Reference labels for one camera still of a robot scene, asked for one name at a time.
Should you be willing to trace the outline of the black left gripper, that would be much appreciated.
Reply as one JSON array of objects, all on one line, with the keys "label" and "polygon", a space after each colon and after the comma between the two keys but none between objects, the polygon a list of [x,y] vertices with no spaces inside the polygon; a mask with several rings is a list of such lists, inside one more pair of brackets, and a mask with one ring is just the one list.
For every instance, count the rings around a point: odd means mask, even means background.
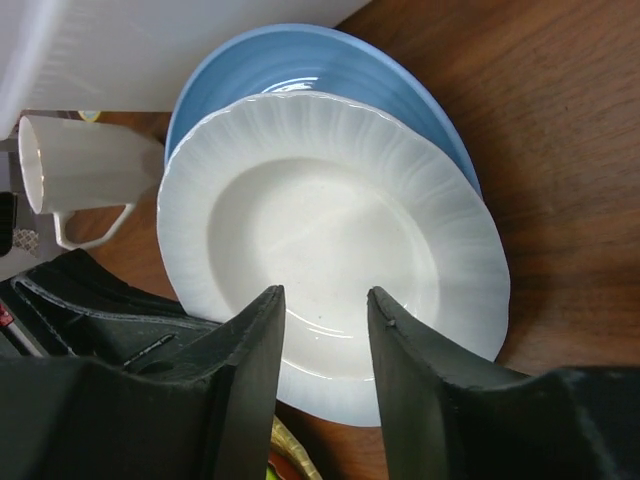
[{"label": "black left gripper", "polygon": [[[13,248],[16,196],[0,193],[0,257]],[[220,324],[120,280],[84,250],[9,278],[9,343],[24,356],[95,357],[143,368]]]}]

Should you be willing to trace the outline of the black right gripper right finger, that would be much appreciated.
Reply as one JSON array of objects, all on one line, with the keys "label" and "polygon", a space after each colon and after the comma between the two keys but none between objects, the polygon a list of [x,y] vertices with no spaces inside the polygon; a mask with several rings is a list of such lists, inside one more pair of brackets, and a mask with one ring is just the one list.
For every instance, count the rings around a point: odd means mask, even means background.
[{"label": "black right gripper right finger", "polygon": [[528,376],[447,339],[382,288],[367,309],[391,478],[638,477],[637,368]]}]

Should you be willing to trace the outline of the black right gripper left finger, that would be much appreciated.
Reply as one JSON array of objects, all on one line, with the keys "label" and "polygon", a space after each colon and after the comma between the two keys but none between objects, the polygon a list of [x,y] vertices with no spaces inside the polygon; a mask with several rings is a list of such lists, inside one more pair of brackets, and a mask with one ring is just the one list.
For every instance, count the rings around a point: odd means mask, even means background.
[{"label": "black right gripper left finger", "polygon": [[2,477],[264,478],[284,316],[271,286],[135,374],[90,358],[3,360]]}]

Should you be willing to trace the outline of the white paper plate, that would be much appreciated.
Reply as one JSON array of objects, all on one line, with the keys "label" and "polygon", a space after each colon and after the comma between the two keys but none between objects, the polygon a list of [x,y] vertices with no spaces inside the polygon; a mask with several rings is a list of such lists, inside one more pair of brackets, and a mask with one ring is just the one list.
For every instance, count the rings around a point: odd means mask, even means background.
[{"label": "white paper plate", "polygon": [[309,91],[213,112],[172,151],[157,210],[187,313],[224,322],[284,287],[277,396],[310,415],[379,425],[375,286],[482,358],[505,341],[510,275],[484,201],[439,147],[368,105]]}]

